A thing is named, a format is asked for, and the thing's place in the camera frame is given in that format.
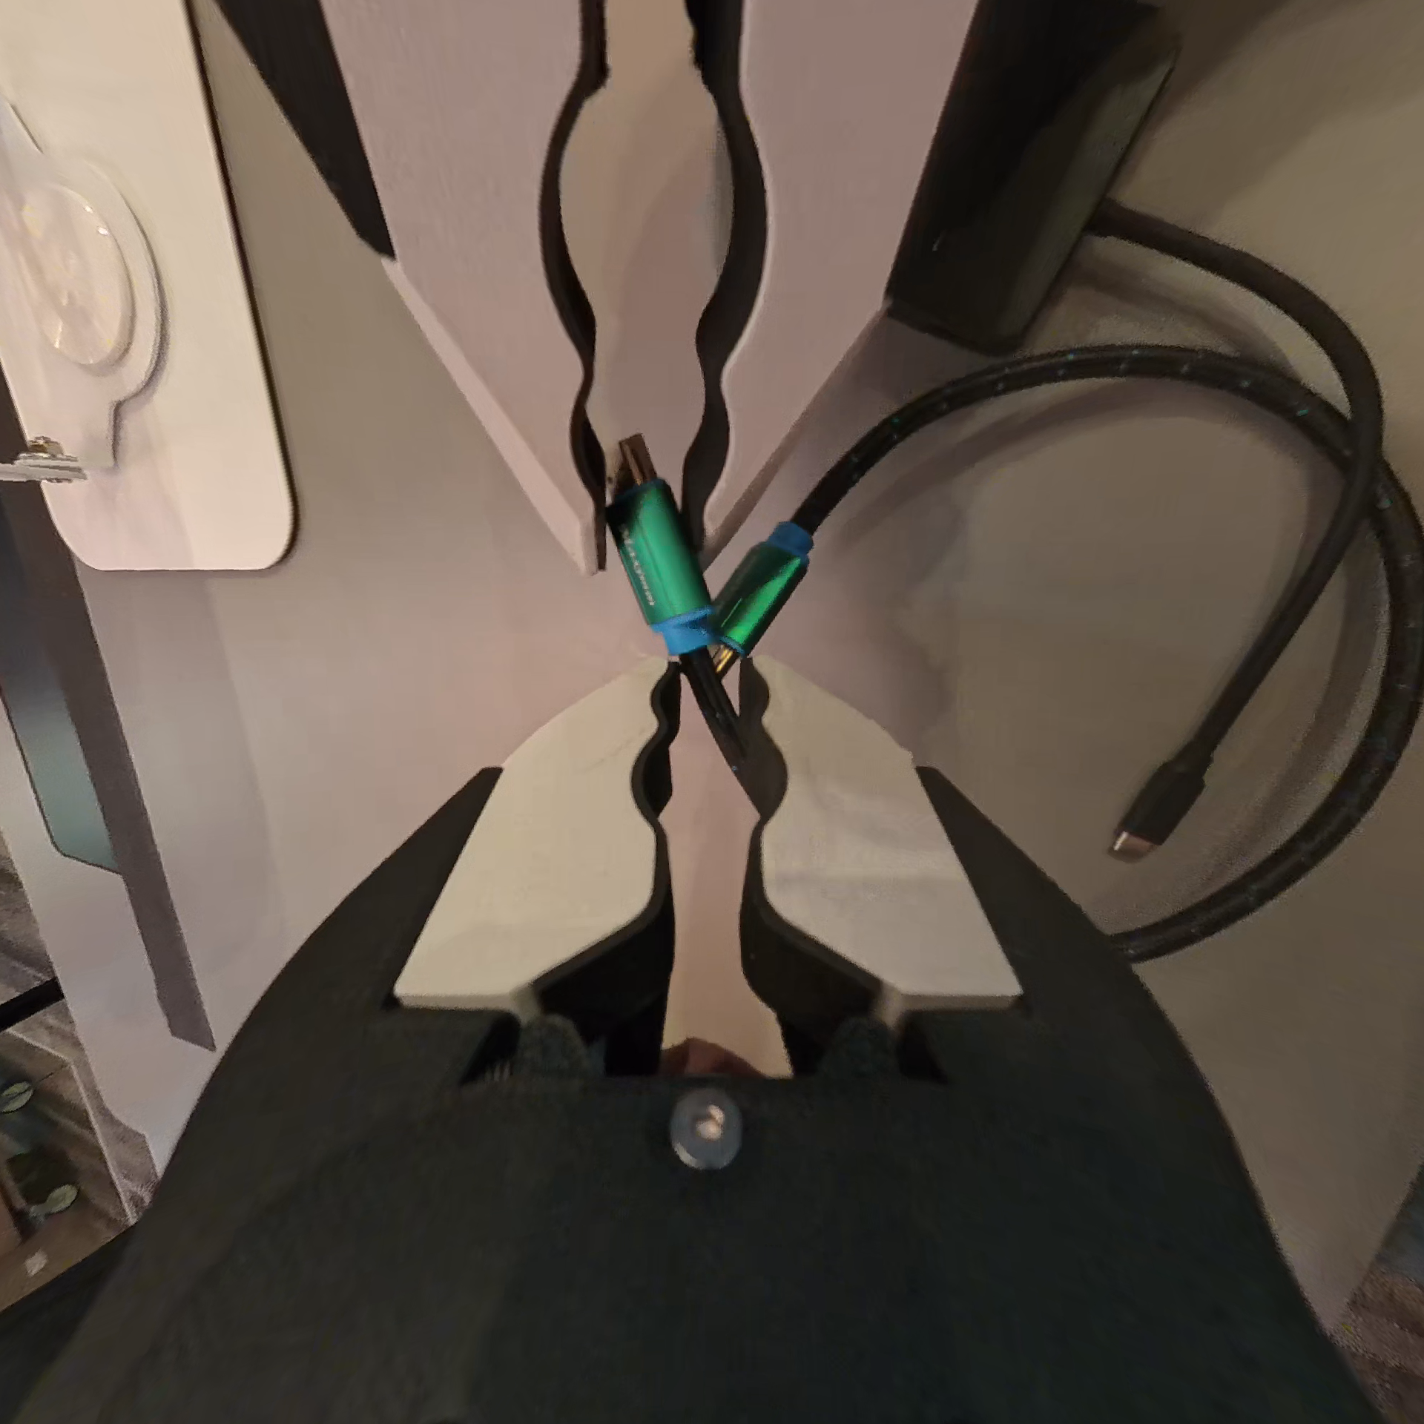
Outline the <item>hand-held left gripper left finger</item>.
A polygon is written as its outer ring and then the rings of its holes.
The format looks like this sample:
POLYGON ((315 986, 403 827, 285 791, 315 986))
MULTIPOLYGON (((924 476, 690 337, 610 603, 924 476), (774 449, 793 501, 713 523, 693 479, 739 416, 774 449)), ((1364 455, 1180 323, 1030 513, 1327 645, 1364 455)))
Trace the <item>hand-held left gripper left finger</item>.
POLYGON ((400 1005, 537 1015, 563 971, 647 908, 657 835, 634 772, 674 671, 635 662, 507 757, 396 978, 400 1005))

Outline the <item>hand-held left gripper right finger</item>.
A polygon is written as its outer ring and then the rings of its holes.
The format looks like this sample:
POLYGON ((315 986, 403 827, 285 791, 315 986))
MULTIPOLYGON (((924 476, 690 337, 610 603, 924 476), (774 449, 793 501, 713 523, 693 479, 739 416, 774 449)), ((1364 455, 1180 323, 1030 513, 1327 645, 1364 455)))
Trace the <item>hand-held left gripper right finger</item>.
POLYGON ((1020 979, 912 754, 771 657, 741 667, 758 823, 741 900, 747 984, 793 1028, 1005 1008, 1020 979))

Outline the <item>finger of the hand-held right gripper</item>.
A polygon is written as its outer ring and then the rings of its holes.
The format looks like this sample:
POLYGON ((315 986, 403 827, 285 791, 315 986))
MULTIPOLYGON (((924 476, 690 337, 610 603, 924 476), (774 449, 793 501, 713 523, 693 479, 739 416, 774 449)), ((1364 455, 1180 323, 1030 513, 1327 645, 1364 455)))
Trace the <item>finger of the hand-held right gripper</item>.
POLYGON ((886 306, 973 1, 686 3, 727 162, 681 505, 715 555, 886 306))
POLYGON ((386 274, 552 539, 595 574, 595 318, 568 250, 561 172, 608 76, 607 6, 322 10, 393 245, 386 274))

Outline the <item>black and silver usb hub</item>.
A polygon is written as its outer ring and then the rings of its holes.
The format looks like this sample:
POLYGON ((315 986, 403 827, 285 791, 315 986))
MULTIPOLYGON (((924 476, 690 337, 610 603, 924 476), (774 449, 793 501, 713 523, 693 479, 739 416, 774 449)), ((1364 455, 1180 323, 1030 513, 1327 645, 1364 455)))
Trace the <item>black and silver usb hub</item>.
POLYGON ((1308 562, 1198 728, 1144 783, 1114 854, 1166 842, 1224 739, 1305 623, 1364 518, 1383 452, 1383 394, 1358 335, 1254 254, 1112 199, 1180 52, 1149 3, 976 3, 885 296, 903 323, 988 354, 1019 347, 1085 235, 1134 244, 1253 293, 1297 323, 1347 401, 1346 474, 1308 562))

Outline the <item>white wooden laptop stand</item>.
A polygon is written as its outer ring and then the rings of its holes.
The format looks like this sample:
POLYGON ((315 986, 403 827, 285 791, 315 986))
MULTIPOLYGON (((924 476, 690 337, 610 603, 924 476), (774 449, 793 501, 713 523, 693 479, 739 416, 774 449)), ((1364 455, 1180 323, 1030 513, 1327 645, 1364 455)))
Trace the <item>white wooden laptop stand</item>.
POLYGON ((1 5, 3 494, 98 571, 249 572, 288 459, 188 3, 1 5))

